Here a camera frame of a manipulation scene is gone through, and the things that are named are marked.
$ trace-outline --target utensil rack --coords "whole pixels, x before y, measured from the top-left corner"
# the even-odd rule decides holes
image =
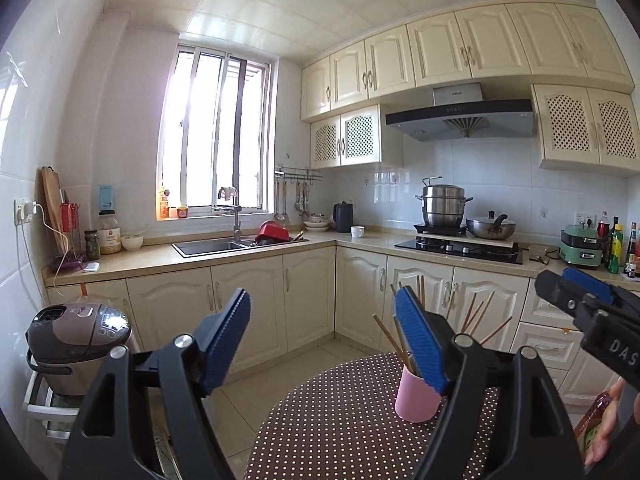
[[[274,172],[276,178],[293,182],[309,182],[313,184],[322,180],[322,175],[318,170],[308,170],[305,168],[288,168],[287,166],[276,166]]]

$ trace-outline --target electric kettle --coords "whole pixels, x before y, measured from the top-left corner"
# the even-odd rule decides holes
[[[334,205],[335,230],[339,233],[350,233],[353,226],[353,204],[347,204],[344,200]]]

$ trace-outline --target gas stove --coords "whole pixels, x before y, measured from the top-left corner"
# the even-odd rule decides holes
[[[505,247],[491,245],[490,243],[487,244],[487,240],[483,240],[482,242],[474,242],[474,240],[476,240],[476,238],[469,238],[465,235],[445,238],[425,238],[417,236],[415,240],[408,240],[401,244],[396,244],[396,247],[427,253],[462,256],[463,258],[473,258],[476,260],[522,265],[522,249],[518,247],[518,244],[514,243],[511,247]]]

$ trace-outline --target glass jar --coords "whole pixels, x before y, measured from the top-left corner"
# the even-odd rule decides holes
[[[100,245],[98,243],[98,231],[85,231],[84,232],[84,252],[89,260],[100,259]]]

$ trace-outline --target rice cooker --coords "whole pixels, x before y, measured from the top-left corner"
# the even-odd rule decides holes
[[[54,393],[65,396],[87,392],[114,346],[140,351],[127,316],[100,303],[44,308],[31,321],[26,338],[31,369],[43,375]]]

